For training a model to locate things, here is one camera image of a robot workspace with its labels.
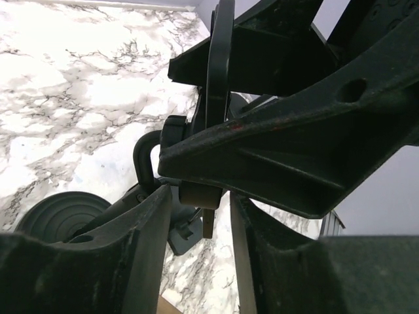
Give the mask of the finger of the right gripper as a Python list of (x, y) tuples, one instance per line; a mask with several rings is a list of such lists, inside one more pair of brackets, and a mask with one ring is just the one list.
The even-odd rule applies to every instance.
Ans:
[(316, 33), (318, 0), (259, 1), (234, 21), (230, 89), (292, 95), (329, 76), (337, 59)]
[(170, 61), (204, 93), (191, 125), (166, 120), (158, 172), (181, 199), (215, 207), (222, 188), (321, 218), (405, 146), (418, 145), (418, 7), (349, 6), (328, 40), (337, 69), (292, 95), (228, 95), (206, 127), (210, 36)]

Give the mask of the phone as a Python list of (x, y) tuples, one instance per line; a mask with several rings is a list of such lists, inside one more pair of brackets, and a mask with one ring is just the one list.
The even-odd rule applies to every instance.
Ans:
[(206, 78), (206, 127), (225, 121), (227, 115), (228, 70), (232, 48), (235, 2), (220, 0), (211, 19)]

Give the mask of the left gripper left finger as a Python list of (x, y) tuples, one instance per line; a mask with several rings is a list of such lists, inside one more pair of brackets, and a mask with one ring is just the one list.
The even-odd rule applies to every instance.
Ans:
[(2, 313), (155, 313), (172, 192), (69, 243), (1, 235)]

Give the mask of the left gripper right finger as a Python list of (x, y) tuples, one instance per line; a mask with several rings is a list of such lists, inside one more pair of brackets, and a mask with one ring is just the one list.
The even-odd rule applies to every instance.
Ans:
[(416, 236), (310, 239), (230, 195), (241, 313), (417, 313)]

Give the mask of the black tall round-base stand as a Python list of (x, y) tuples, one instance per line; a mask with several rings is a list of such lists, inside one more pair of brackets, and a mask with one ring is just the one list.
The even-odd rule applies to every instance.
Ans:
[(160, 185), (169, 184), (173, 200), (169, 243), (174, 254), (182, 255), (200, 239), (210, 239), (215, 211), (182, 204), (179, 182), (153, 177), (151, 151), (160, 144), (160, 138), (161, 132), (156, 130), (137, 141), (133, 154), (137, 183), (116, 203), (87, 192), (62, 192), (34, 205), (16, 231), (44, 243), (70, 241), (140, 204)]

